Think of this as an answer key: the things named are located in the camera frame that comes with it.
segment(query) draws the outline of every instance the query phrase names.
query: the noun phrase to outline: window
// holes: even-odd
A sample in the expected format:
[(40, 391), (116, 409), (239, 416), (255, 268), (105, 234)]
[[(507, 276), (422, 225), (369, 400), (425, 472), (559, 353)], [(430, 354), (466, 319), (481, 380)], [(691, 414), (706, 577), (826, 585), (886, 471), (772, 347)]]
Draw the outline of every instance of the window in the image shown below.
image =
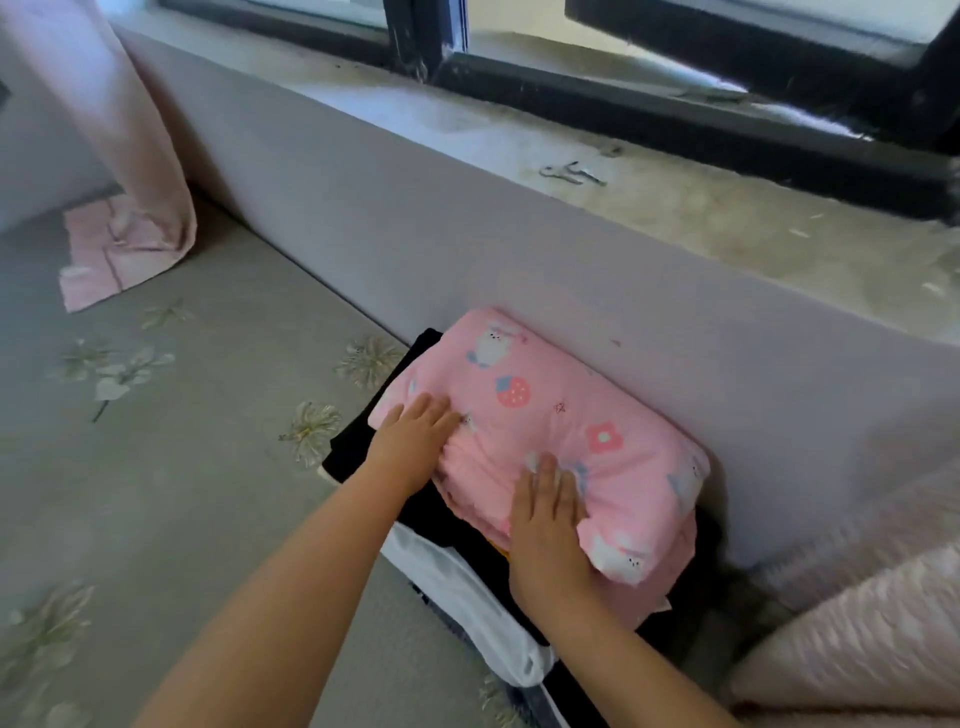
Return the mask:
[(960, 223), (960, 0), (160, 4), (741, 174)]

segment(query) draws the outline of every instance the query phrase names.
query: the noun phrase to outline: person's left arm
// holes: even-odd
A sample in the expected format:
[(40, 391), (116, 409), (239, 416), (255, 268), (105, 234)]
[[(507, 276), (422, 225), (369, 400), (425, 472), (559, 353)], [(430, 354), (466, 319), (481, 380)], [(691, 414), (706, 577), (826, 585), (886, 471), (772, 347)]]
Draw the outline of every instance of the person's left arm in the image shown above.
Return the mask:
[(447, 398), (395, 407), (367, 460), (204, 629), (133, 728), (302, 728), (376, 554), (460, 423)]

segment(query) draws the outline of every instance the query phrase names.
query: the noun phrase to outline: pink garment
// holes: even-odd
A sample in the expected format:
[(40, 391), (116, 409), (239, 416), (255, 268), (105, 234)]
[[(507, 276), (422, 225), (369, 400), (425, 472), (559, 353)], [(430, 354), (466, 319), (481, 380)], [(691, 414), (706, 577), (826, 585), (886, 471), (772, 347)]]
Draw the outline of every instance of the pink garment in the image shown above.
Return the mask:
[(648, 580), (690, 522), (708, 474), (700, 448), (495, 310), (471, 311), (404, 370), (370, 425), (419, 392), (449, 395), (466, 417), (435, 478), (444, 500), (506, 550), (514, 483), (545, 450), (576, 474), (588, 511), (577, 528), (580, 545), (613, 582)]
[(190, 190), (159, 111), (96, 0), (0, 0), (0, 33), (127, 193), (66, 214), (66, 309), (170, 268), (197, 234)]

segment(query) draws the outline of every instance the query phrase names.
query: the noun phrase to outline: metal object on windowsill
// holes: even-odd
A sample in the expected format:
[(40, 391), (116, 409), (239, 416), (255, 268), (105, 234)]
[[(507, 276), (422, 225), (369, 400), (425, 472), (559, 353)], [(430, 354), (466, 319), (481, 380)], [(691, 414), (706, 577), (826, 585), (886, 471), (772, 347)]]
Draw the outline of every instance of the metal object on windowsill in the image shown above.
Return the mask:
[(563, 180), (564, 182), (570, 182), (571, 184), (583, 184), (584, 179), (587, 179), (594, 184), (599, 184), (601, 187), (607, 186), (607, 182), (605, 180), (601, 180), (599, 177), (594, 175), (579, 161), (571, 161), (569, 164), (565, 164), (563, 167), (555, 167), (552, 164), (547, 164), (546, 166), (540, 168), (540, 176), (552, 177), (557, 180)]

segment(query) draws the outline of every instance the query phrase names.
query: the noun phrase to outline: windowsill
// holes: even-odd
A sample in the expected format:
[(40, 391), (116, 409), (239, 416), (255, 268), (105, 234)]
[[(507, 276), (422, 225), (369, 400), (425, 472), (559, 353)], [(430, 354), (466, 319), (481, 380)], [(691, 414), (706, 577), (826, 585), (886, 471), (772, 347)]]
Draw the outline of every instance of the windowsill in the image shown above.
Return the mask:
[[(287, 88), (664, 243), (931, 340), (960, 341), (960, 231), (740, 177), (529, 114), (418, 85), (387, 71), (149, 9), (111, 19), (139, 34)], [(608, 182), (541, 177), (580, 160)], [(923, 163), (922, 156), (917, 163)], [(411, 182), (415, 183), (416, 173)]]

